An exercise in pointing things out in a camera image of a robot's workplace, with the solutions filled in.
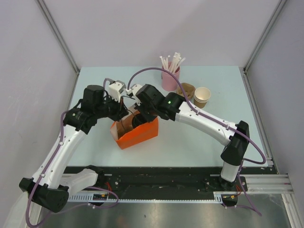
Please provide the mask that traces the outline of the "black plastic cup lid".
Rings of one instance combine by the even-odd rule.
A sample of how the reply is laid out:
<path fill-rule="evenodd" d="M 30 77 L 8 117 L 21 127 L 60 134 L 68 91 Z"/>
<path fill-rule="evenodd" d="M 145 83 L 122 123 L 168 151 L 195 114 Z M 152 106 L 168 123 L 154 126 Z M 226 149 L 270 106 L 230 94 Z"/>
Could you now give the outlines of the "black plastic cup lid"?
<path fill-rule="evenodd" d="M 133 128 L 136 128 L 144 123 L 146 123 L 146 120 L 142 114 L 136 114 L 132 119 Z"/>

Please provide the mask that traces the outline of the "orange paper bag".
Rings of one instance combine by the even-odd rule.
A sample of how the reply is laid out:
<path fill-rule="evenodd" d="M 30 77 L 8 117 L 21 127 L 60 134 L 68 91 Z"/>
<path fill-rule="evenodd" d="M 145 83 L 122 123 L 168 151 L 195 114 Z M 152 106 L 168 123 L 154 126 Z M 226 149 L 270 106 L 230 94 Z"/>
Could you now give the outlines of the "orange paper bag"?
<path fill-rule="evenodd" d="M 136 128 L 132 127 L 132 119 L 139 111 L 134 106 L 128 108 L 129 114 L 118 122 L 114 122 L 110 133 L 120 149 L 126 149 L 136 144 L 158 136 L 159 121 L 156 117 L 152 122 L 146 122 Z"/>

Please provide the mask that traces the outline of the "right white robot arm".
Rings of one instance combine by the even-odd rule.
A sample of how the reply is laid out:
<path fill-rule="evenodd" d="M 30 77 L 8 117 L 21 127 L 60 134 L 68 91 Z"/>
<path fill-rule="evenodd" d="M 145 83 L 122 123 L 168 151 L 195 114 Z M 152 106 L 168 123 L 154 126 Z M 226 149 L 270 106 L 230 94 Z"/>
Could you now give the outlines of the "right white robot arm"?
<path fill-rule="evenodd" d="M 145 84 L 135 84 L 131 88 L 136 100 L 135 109 L 148 122 L 156 117 L 190 125 L 216 139 L 224 146 L 220 157 L 223 167 L 218 184 L 223 190 L 231 190 L 236 185 L 236 177 L 248 148 L 249 125 L 227 122 L 208 114 L 187 103 L 186 99 L 174 92 L 164 96 L 156 87 Z"/>

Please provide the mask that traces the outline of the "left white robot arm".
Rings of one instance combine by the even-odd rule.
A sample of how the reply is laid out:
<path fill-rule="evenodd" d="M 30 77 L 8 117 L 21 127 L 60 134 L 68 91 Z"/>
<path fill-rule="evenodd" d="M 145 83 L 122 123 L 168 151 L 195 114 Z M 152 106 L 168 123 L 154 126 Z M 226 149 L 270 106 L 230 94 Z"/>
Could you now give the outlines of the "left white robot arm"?
<path fill-rule="evenodd" d="M 69 179 L 61 178 L 73 153 L 98 119 L 120 121 L 127 114 L 120 90 L 106 91 L 100 85 L 87 86 L 77 104 L 61 116 L 59 137 L 40 168 L 31 178 L 20 181 L 19 187 L 29 194 L 29 202 L 57 213 L 70 196 L 89 187 L 99 190 L 105 186 L 104 170 L 93 165 Z"/>

